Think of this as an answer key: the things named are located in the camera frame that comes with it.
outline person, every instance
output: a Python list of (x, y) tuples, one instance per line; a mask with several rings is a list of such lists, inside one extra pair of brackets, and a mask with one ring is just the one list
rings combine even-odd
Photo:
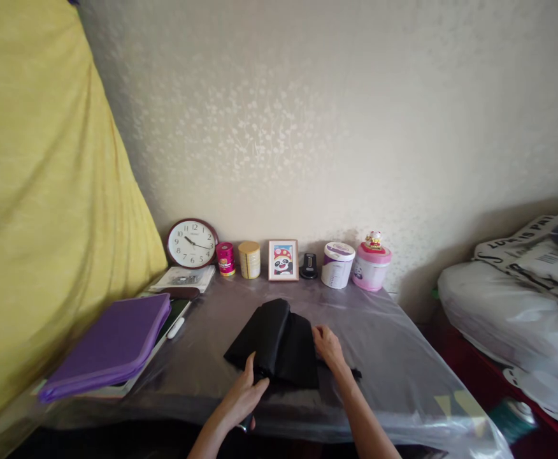
[[(313, 327), (313, 340), (315, 349), (330, 368), (338, 384), (360, 459), (400, 459), (400, 454), (383, 431), (357, 386), (336, 335), (326, 325), (318, 325)], [(247, 358), (245, 371), (204, 424), (190, 450), (189, 459), (215, 458), (228, 432), (245, 419), (260, 402), (269, 380), (261, 379), (254, 385), (254, 356), (255, 353)]]

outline label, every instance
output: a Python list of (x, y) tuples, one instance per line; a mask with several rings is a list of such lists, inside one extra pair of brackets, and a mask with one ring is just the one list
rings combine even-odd
[(220, 274), (230, 276), (234, 274), (234, 255), (231, 245), (222, 245), (217, 247), (217, 265), (220, 268)]
[(246, 279), (255, 279), (260, 275), (260, 251), (251, 254), (240, 252), (241, 275)]
[(389, 263), (371, 263), (370, 261), (356, 257), (354, 261), (352, 279), (355, 284), (364, 290), (381, 290), (388, 266)]
[(345, 288), (349, 281), (349, 272), (353, 260), (336, 261), (324, 256), (322, 267), (322, 282), (330, 288)]

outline purple folder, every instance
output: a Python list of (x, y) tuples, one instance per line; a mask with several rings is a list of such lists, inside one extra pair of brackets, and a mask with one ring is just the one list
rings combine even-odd
[(167, 293), (113, 303), (50, 376), (39, 400), (50, 403), (139, 374), (170, 311)]

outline plastic sheet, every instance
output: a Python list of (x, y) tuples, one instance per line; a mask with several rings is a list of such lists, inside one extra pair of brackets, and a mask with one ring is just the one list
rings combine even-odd
[[(152, 418), (204, 423), (240, 373), (223, 359), (226, 349), (254, 310), (275, 298), (286, 299), (293, 312), (313, 324), (328, 324), (337, 334), (347, 363), (362, 372), (362, 392), (393, 442), (432, 446), (455, 458), (512, 457), (504, 437), (404, 311), (386, 292), (366, 292), (351, 282), (335, 290), (319, 280), (216, 276), (128, 396), (62, 400), (47, 410), (43, 424), (64, 429)], [(271, 386), (255, 410), (255, 432), (351, 441), (332, 374), (323, 368), (318, 372), (318, 391)]]

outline pen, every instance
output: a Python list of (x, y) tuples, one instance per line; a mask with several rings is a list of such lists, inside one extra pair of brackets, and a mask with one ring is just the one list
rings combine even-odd
[(179, 329), (182, 327), (184, 322), (185, 322), (185, 320), (184, 320), (183, 317), (180, 317), (179, 319), (177, 319), (177, 322), (175, 322), (175, 324), (171, 327), (171, 329), (166, 334), (166, 338), (167, 339), (175, 338), (175, 335), (177, 334)]

